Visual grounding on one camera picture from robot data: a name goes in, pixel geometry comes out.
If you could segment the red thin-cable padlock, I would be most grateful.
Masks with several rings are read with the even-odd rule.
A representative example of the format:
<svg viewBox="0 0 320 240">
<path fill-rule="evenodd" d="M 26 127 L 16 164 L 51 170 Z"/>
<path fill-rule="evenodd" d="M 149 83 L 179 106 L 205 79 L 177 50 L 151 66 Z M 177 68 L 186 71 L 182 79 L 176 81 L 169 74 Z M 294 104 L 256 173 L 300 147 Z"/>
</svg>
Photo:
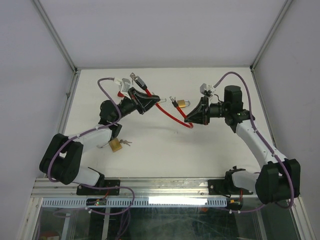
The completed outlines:
<svg viewBox="0 0 320 240">
<path fill-rule="evenodd" d="M 117 96 L 120 97 L 120 98 L 124 97 L 124 95 L 120 91 L 118 92 Z"/>
</svg>

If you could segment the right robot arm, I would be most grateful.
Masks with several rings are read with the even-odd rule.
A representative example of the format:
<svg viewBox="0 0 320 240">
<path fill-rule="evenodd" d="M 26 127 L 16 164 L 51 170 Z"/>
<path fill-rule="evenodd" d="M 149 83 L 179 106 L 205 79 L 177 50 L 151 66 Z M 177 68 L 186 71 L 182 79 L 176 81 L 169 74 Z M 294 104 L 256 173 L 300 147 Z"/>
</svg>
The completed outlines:
<svg viewBox="0 0 320 240">
<path fill-rule="evenodd" d="M 221 195 L 237 194 L 247 190 L 258 196 L 264 205 L 279 201 L 293 201 L 300 195 L 301 166 L 296 159 L 288 159 L 263 137 L 254 125 L 255 118 L 243 107 L 239 86 L 224 88 L 224 99 L 212 102 L 215 88 L 205 83 L 200 86 L 202 97 L 186 117 L 185 122 L 208 125 L 211 118 L 223 118 L 226 125 L 240 137 L 257 160 L 260 171 L 249 172 L 234 166 L 226 171 L 216 190 Z"/>
</svg>

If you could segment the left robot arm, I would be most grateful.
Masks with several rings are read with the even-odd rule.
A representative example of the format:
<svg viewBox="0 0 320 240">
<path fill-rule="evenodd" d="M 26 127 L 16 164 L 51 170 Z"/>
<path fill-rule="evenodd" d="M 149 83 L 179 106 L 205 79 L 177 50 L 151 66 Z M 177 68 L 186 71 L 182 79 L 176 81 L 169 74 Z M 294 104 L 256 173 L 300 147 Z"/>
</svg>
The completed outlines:
<svg viewBox="0 0 320 240">
<path fill-rule="evenodd" d="M 128 96 L 125 96 L 119 104 L 115 105 L 112 100 L 103 101 L 100 105 L 100 120 L 94 128 L 73 137 L 61 133 L 53 136 L 39 164 L 39 170 L 64 185 L 84 184 L 93 194 L 102 193 L 105 188 L 103 174 L 81 166 L 83 153 L 117 140 L 122 129 L 119 120 L 134 111 L 142 115 L 160 100 L 158 95 L 148 95 L 131 87 Z"/>
</svg>

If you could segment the medium brass padlock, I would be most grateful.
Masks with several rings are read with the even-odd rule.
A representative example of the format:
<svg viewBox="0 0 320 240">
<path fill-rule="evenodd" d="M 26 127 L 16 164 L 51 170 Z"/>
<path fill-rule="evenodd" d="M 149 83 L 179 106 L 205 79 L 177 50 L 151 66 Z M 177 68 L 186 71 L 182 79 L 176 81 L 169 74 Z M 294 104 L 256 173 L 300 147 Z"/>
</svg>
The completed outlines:
<svg viewBox="0 0 320 240">
<path fill-rule="evenodd" d="M 180 99 L 180 100 L 177 100 L 176 102 L 178 107 L 181 109 L 189 107 L 191 105 L 189 100 Z"/>
</svg>

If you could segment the thick red cable lock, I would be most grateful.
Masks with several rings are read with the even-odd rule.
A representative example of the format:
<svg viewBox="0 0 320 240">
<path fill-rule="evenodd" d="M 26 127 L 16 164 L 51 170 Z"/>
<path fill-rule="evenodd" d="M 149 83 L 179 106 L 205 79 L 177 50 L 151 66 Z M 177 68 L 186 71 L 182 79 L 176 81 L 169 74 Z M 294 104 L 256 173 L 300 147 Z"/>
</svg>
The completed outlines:
<svg viewBox="0 0 320 240">
<path fill-rule="evenodd" d="M 132 82 L 137 84 L 143 92 L 146 93 L 147 97 L 150 98 L 152 97 L 152 92 L 149 90 L 147 84 L 142 80 L 142 78 L 135 73 L 131 73 L 129 75 L 131 78 Z M 157 102 L 155 106 L 157 109 L 162 112 L 164 115 L 166 115 L 168 118 L 173 120 L 175 123 L 187 128 L 187 129 L 193 129 L 194 125 L 192 123 L 187 123 L 185 122 L 185 119 L 187 115 L 185 112 L 182 110 L 182 108 L 179 106 L 178 101 L 174 97 L 169 97 L 167 100 L 172 105 L 172 110 L 166 109 L 166 105 L 163 106 L 162 103 Z"/>
</svg>

